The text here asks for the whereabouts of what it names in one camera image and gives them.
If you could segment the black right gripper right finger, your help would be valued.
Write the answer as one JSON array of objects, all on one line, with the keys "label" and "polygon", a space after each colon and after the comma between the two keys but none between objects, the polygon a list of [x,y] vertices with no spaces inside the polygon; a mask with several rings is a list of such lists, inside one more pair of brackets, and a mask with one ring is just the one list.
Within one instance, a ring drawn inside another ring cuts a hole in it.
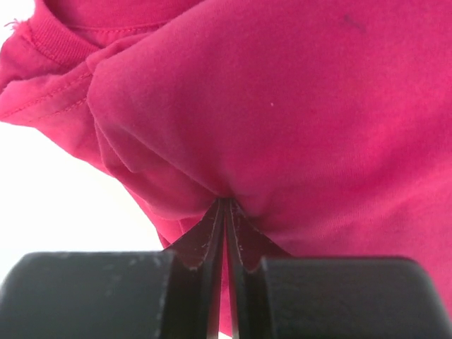
[{"label": "black right gripper right finger", "polygon": [[292,256],[254,227],[238,202],[225,201],[225,239],[233,338],[273,338],[264,258]]}]

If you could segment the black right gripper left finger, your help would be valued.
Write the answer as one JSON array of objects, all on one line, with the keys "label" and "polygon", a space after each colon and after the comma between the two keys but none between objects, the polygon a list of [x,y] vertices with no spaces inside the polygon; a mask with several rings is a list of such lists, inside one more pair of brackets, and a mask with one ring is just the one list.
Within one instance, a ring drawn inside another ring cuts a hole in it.
[{"label": "black right gripper left finger", "polygon": [[165,338],[217,338],[224,205],[216,200],[195,226],[165,249],[174,255],[164,312]]}]

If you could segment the pink t shirt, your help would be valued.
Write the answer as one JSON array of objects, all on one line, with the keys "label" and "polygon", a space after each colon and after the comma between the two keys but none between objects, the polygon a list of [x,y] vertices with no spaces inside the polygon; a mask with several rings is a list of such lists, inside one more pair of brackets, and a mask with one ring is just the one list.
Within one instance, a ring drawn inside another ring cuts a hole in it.
[{"label": "pink t shirt", "polygon": [[27,254],[2,338],[165,338],[166,248],[225,201],[264,258],[273,338],[451,337],[450,1],[37,1],[1,120],[117,179],[160,252]]}]

